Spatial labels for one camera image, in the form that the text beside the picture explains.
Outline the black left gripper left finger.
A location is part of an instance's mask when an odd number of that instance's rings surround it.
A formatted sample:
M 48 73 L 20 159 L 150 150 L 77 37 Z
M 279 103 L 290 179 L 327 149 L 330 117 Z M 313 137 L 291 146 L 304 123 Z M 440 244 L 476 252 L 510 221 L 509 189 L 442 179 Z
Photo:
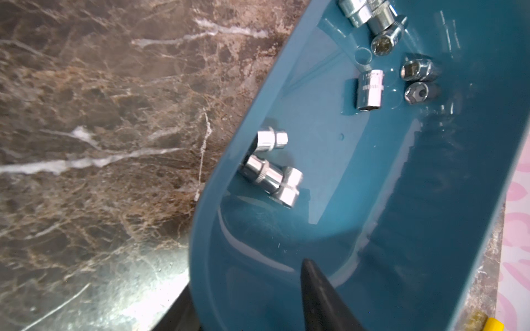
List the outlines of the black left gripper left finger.
M 200 319 L 195 311 L 187 285 L 152 331 L 200 331 Z

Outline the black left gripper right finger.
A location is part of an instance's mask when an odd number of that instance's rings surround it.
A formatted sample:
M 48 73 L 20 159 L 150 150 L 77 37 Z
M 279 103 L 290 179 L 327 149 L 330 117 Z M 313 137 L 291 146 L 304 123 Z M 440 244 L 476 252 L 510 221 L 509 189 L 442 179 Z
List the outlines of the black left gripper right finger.
M 302 261 L 300 282 L 305 330 L 364 330 L 316 262 Z

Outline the teal plastic storage box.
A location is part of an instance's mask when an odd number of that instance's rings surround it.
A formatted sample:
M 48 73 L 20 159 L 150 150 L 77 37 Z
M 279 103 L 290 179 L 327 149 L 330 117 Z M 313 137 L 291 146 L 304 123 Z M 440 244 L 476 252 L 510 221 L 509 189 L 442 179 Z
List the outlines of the teal plastic storage box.
M 366 330 L 452 330 L 529 126 L 528 1 L 394 1 L 408 26 L 387 56 L 336 1 L 312 1 L 200 198 L 190 290 L 205 330 L 303 330 L 312 259 Z M 431 59 L 440 94 L 400 77 Z M 379 109 L 359 76 L 383 70 Z M 261 129 L 288 133 L 254 153 Z M 287 208 L 240 174 L 254 154 L 303 173 Z

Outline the chrome socket two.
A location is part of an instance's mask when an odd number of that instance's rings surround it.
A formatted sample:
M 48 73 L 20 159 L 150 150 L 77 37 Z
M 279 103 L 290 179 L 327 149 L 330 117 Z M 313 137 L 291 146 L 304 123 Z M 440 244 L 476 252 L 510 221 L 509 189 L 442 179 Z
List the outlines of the chrome socket two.
M 276 165 L 254 154 L 251 154 L 240 166 L 239 172 L 268 194 L 273 194 L 280 188 L 284 177 L 283 172 Z

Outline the chrome socket three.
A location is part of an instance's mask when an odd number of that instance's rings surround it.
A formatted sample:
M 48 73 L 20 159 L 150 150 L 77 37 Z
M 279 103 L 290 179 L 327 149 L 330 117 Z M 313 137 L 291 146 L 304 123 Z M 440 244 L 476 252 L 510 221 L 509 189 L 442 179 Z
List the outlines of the chrome socket three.
M 283 206 L 292 208 L 300 195 L 299 185 L 303 181 L 303 173 L 290 166 L 284 167 L 282 172 L 280 187 L 272 194 L 272 197 Z

